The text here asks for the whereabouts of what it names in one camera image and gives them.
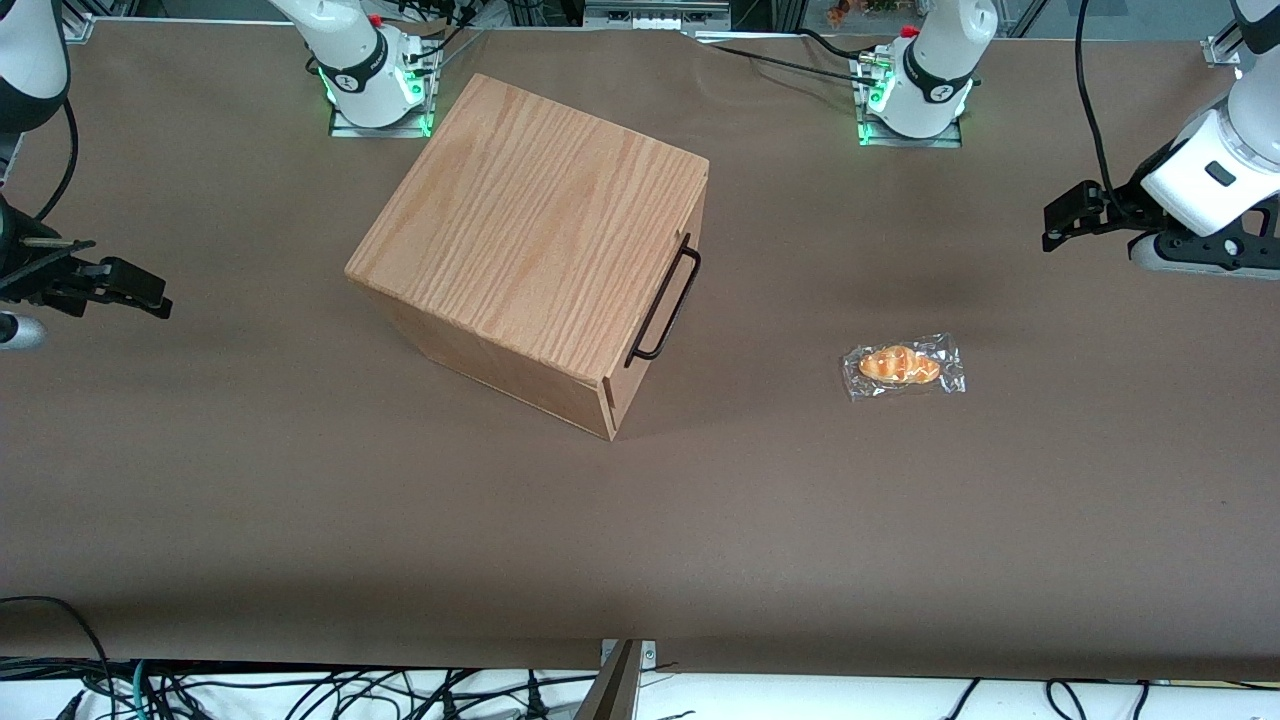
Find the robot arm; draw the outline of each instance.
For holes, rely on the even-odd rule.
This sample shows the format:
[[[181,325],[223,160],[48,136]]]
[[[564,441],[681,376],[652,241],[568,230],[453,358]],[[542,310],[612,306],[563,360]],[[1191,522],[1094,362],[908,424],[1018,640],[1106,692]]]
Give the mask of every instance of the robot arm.
[[[0,132],[36,129],[70,79],[58,0],[0,0]]]
[[[1280,279],[1280,0],[1231,0],[1257,64],[1110,197],[1085,181],[1044,208],[1043,250],[1139,231],[1129,256],[1157,270]],[[1261,217],[1261,229],[1244,218]]]
[[[0,0],[0,132],[35,129],[67,102],[70,74],[61,27],[58,0]],[[68,105],[69,126],[72,118]],[[0,196],[0,301],[77,318],[90,302],[169,316],[173,302],[164,297],[163,279],[119,258],[76,258],[93,242],[63,240],[41,220]],[[0,350],[36,347],[44,338],[38,320],[0,311]]]
[[[355,1],[269,1],[302,33],[333,104],[353,124],[389,126],[422,102],[407,82],[411,58],[421,54],[419,38],[375,27]]]

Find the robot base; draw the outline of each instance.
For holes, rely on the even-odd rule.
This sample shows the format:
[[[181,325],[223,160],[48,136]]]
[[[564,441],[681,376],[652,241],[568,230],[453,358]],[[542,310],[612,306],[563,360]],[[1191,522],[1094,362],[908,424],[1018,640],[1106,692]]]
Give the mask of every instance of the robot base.
[[[883,81],[884,68],[874,61],[863,63],[860,60],[849,60],[849,72],[854,77],[867,77],[876,81]],[[888,147],[940,147],[940,149],[956,149],[960,147],[960,122],[951,120],[947,129],[942,131],[940,135],[928,138],[915,138],[901,136],[892,129],[884,120],[876,117],[867,110],[868,104],[870,104],[872,95],[882,90],[879,85],[861,85],[852,83],[854,86],[854,105],[858,115],[858,143],[859,145],[884,145]]]
[[[415,36],[406,37],[412,55],[426,55],[413,63],[406,63],[397,69],[404,78],[404,92],[421,101],[410,109],[401,119],[380,128],[362,127],[352,123],[338,110],[333,96],[329,96],[332,113],[329,115],[330,137],[431,137],[435,128],[435,96],[440,90],[440,64],[444,53],[439,49],[440,40],[426,40]]]

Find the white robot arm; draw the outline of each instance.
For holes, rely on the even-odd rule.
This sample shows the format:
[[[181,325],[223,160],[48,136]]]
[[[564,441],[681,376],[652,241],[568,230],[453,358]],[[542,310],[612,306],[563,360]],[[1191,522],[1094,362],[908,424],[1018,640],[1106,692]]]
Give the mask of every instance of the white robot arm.
[[[375,27],[357,0],[270,0],[302,33],[320,64],[338,110],[352,123],[378,128],[422,102],[407,81],[416,38]]]
[[[58,0],[0,0],[0,132],[35,129],[70,79]]]
[[[973,70],[996,37],[991,0],[938,0],[915,37],[899,37],[877,54],[891,70],[867,110],[893,132],[929,138],[947,129],[973,90]]]
[[[1085,181],[1044,208],[1046,252],[1139,231],[1140,266],[1280,279],[1280,0],[1231,0],[1257,64],[1114,192]],[[1244,218],[1257,214],[1254,232]]]

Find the wood grain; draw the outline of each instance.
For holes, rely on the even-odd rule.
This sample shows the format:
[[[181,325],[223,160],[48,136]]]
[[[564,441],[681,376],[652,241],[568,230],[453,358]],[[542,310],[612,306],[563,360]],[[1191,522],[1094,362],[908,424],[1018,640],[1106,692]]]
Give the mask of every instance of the wood grain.
[[[603,388],[420,313],[394,297],[364,290],[422,355],[591,434],[613,439],[617,430],[603,410]]]
[[[707,172],[703,158],[477,74],[347,274],[598,386]]]
[[[684,241],[685,233],[689,233],[689,247],[695,250],[698,249],[698,242],[701,240],[703,234],[703,206],[705,202],[707,191],[704,190],[698,196],[698,202],[689,214],[689,220],[676,231],[676,238],[678,241]],[[685,283],[689,282],[689,273],[691,269],[692,265],[687,259],[682,259],[676,266],[676,272],[671,277],[671,284],[667,286],[667,292],[658,301],[658,311],[654,313],[653,323],[649,324],[649,329],[645,332],[645,337],[640,347],[649,350],[658,345],[658,340],[662,337],[662,332],[667,327],[667,319],[676,311],[676,302],[680,300],[680,291],[685,287]],[[637,324],[636,328],[631,331],[631,337],[635,337],[639,332],[640,327]],[[622,351],[614,363],[613,372],[604,378],[604,393],[609,405],[609,427],[614,433],[617,433],[621,428],[622,418],[626,416],[627,410],[631,409],[631,401],[635,400],[636,392],[640,389],[640,380],[644,379],[650,363],[657,363],[657,360],[649,361],[637,357],[631,363],[631,366],[627,368],[626,360],[627,355],[630,355],[630,350],[631,347],[627,346],[627,348]]]

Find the plastic wrapper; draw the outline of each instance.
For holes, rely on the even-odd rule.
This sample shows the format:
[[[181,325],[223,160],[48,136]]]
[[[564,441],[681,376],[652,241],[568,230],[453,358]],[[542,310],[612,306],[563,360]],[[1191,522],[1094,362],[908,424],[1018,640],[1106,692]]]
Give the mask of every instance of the plastic wrapper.
[[[964,392],[951,333],[858,347],[844,359],[845,388],[858,401],[884,395]]]

